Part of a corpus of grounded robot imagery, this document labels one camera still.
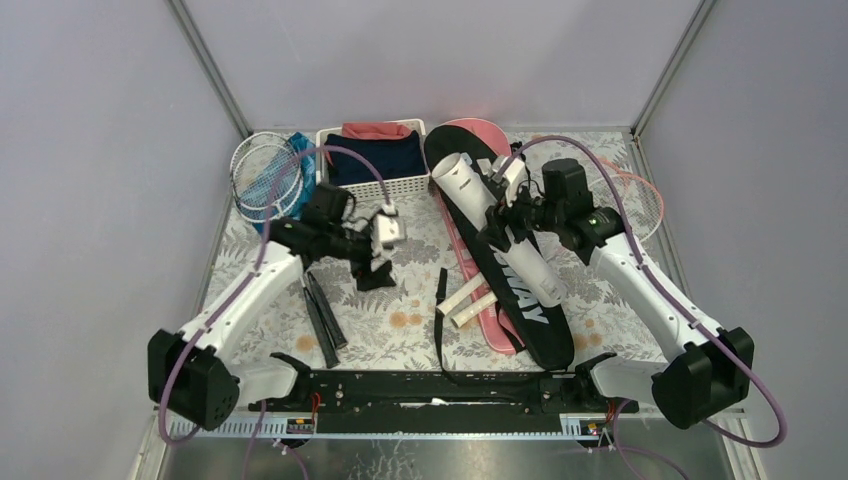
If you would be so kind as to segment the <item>white shuttlecock tube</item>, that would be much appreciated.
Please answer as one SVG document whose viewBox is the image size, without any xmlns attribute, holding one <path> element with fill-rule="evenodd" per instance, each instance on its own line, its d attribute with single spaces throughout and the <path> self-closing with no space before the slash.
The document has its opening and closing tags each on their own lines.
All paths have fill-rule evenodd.
<svg viewBox="0 0 848 480">
<path fill-rule="evenodd" d="M 465 218 L 481 233 L 486 225 L 485 211 L 495 205 L 495 197 L 463 155 L 453 153 L 444 157 L 431 169 L 431 175 Z M 505 252 L 492 246 L 488 249 L 501 264 L 511 270 L 514 277 L 523 282 L 542 306 L 559 305 L 562 302 L 561 282 L 540 252 L 529 239 L 517 243 L 511 233 L 508 234 L 508 242 Z"/>
</svg>

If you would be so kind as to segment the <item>black Crossway racket bag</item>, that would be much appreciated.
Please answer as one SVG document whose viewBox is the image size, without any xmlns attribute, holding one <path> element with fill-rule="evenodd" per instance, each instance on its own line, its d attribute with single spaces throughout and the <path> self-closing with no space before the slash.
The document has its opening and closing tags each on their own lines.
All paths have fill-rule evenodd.
<svg viewBox="0 0 848 480">
<path fill-rule="evenodd" d="M 472 159 L 495 160 L 513 153 L 503 130 L 484 120 L 460 119 L 435 127 L 426 135 L 424 156 L 433 169 L 452 153 Z M 561 306 L 546 307 L 515 273 L 501 253 L 476 238 L 477 229 L 443 192 L 442 217 L 466 280 L 481 273 L 497 301 L 484 309 L 480 320 L 484 337 L 499 353 L 527 351 L 544 370 L 563 370 L 574 360 L 575 347 Z"/>
</svg>

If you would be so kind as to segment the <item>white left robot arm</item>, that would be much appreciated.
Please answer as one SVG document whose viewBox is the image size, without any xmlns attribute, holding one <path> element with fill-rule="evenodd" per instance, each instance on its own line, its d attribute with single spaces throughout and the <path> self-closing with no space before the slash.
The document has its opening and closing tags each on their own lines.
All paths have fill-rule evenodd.
<svg viewBox="0 0 848 480">
<path fill-rule="evenodd" d="M 324 258 L 346 260 L 361 291 L 389 287 L 387 251 L 406 238 L 395 203 L 386 202 L 360 228 L 348 226 L 351 192 L 320 184 L 299 218 L 272 220 L 257 257 L 221 295 L 177 332 L 157 331 L 147 346 L 148 396 L 211 431 L 238 409 L 274 399 L 296 411 L 309 401 L 305 367 L 286 354 L 252 363 L 233 361 L 251 325 L 307 269 Z"/>
</svg>

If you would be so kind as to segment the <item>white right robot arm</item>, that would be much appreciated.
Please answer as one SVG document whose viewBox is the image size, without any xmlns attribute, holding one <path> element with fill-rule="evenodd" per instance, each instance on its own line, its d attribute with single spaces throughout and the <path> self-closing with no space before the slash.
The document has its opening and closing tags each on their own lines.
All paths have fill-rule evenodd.
<svg viewBox="0 0 848 480">
<path fill-rule="evenodd" d="M 741 327 L 728 330 L 703 313 L 644 252 L 621 207 L 598 206 L 584 168 L 557 159 L 542 169 L 544 187 L 531 193 L 523 161 L 478 160 L 493 195 L 480 235 L 505 250 L 532 232 L 553 233 L 606 280 L 648 327 L 661 362 L 599 355 L 578 366 L 575 402 L 597 412 L 612 398 L 647 403 L 680 429 L 706 422 L 746 399 L 754 342 Z"/>
</svg>

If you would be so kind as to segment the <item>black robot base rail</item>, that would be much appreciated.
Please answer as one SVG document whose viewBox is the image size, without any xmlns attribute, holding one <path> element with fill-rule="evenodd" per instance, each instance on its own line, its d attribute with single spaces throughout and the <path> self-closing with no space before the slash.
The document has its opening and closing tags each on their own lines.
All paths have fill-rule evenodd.
<svg viewBox="0 0 848 480">
<path fill-rule="evenodd" d="M 313 370 L 271 413 L 303 413 L 320 434 L 541 435 L 566 418 L 604 423 L 617 399 L 575 374 Z"/>
</svg>

